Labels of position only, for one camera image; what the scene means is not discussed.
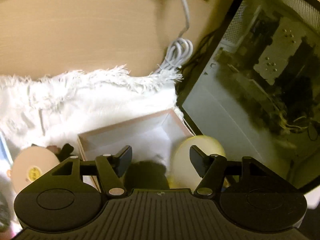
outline white cable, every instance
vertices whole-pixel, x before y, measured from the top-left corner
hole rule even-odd
[[[161,70],[172,70],[181,68],[181,65],[187,62],[187,60],[191,57],[193,52],[193,45],[190,40],[181,38],[182,35],[189,29],[190,27],[190,12],[187,0],[181,0],[184,14],[186,17],[186,26],[179,33],[178,38],[171,42],[168,46],[167,54],[164,58],[164,61],[159,66],[159,68],[155,71],[155,73],[159,73]]]

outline cardboard box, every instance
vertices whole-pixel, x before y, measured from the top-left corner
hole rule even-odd
[[[115,155],[130,145],[133,162],[153,160],[170,170],[177,146],[193,134],[172,109],[135,118],[78,135],[79,152],[85,161],[103,154]],[[97,188],[97,179],[92,178]]]

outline ribbed surface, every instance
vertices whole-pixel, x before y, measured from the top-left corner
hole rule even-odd
[[[23,240],[259,240],[306,239],[297,230],[279,234],[246,231],[223,217],[214,202],[193,197],[188,190],[135,190],[128,198],[111,200],[91,224],[78,230],[45,234],[23,231]]]

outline blue object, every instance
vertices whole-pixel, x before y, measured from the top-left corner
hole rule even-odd
[[[2,132],[0,132],[0,160],[7,161],[10,166],[13,165],[13,161],[12,161],[9,149],[7,147],[7,144],[5,142]]]

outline metal screw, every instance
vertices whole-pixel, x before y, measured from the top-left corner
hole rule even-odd
[[[209,196],[212,194],[212,189],[210,189],[208,187],[201,187],[201,188],[198,188],[197,192],[200,195]]]
[[[109,190],[109,194],[113,195],[113,196],[120,196],[124,193],[124,190],[122,188],[119,187],[114,187],[111,190]]]

